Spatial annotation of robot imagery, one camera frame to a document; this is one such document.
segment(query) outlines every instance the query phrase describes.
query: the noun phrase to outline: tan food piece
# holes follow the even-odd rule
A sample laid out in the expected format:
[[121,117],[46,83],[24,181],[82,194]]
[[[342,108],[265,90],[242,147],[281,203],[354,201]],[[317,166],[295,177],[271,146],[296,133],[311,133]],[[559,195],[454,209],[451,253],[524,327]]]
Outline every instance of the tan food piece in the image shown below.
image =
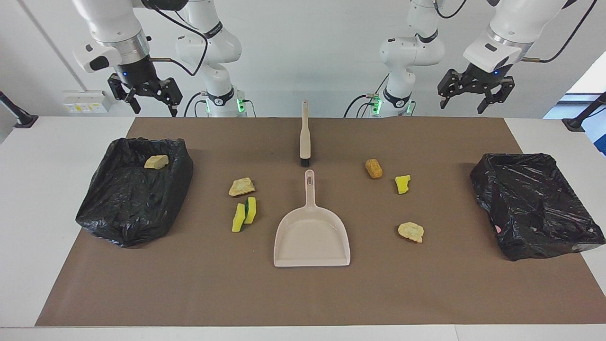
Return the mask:
[[168,164],[168,155],[154,155],[147,159],[145,168],[162,169]]
[[366,161],[366,170],[373,179],[378,179],[383,176],[383,169],[381,169],[379,161],[375,158]]
[[255,191],[255,186],[250,178],[242,178],[235,180],[229,190],[229,195],[237,197],[238,195],[247,194]]
[[423,226],[409,222],[401,224],[400,227],[398,227],[398,233],[404,238],[414,240],[417,243],[422,243],[422,237],[425,231],[423,230]]

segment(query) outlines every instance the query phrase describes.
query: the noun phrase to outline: yellow sponge piece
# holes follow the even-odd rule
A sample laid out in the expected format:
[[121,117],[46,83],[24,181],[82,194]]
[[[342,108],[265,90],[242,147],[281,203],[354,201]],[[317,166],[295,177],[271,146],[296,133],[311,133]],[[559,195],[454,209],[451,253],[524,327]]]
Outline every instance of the yellow sponge piece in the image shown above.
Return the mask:
[[410,181],[410,175],[404,175],[396,177],[396,185],[398,186],[398,194],[404,194],[408,192],[408,182]]
[[252,224],[255,219],[255,215],[257,214],[257,199],[255,197],[249,197],[246,199],[245,211],[246,211],[246,219],[244,220],[245,224]]
[[231,224],[232,232],[240,232],[245,217],[246,209],[244,207],[244,204],[238,204],[236,208],[236,215],[233,217],[233,223]]

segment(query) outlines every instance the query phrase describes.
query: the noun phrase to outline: brown mat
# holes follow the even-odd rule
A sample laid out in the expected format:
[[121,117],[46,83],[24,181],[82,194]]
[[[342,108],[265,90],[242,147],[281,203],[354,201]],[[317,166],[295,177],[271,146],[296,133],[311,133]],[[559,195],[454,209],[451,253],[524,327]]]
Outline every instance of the brown mat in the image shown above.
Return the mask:
[[[502,119],[311,119],[318,205],[343,220],[347,268],[277,269],[280,219],[304,204],[300,121],[137,118],[130,137],[184,138],[195,162],[169,234],[121,249],[82,231],[37,326],[286,326],[606,323],[606,298],[579,254],[510,262],[474,201],[488,152],[518,153]],[[381,180],[364,161],[377,158]],[[393,178],[411,174],[397,195]],[[230,232],[227,191],[251,177],[255,223]],[[423,244],[400,223],[425,227]]]

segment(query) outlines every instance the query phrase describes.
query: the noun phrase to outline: beige dustpan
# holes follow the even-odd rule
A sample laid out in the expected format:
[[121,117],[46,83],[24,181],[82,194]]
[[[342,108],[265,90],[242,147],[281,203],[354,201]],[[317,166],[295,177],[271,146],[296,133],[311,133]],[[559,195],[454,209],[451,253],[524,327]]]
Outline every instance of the beige dustpan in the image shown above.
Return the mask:
[[305,206],[288,213],[278,226],[273,264],[294,266],[347,266],[351,254],[343,222],[316,205],[313,170],[305,172]]

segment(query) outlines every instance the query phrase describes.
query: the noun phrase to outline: black trash bag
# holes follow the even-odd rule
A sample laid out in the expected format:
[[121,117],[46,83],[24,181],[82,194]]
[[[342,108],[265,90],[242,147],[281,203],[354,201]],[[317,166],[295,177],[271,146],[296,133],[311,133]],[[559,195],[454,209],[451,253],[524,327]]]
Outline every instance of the black trash bag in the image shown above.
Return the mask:
[[606,243],[549,155],[486,154],[471,182],[510,260],[550,258]]
[[[168,165],[145,169],[152,155]],[[165,235],[175,221],[193,173],[185,141],[120,138],[93,175],[76,221],[95,237],[128,247]]]

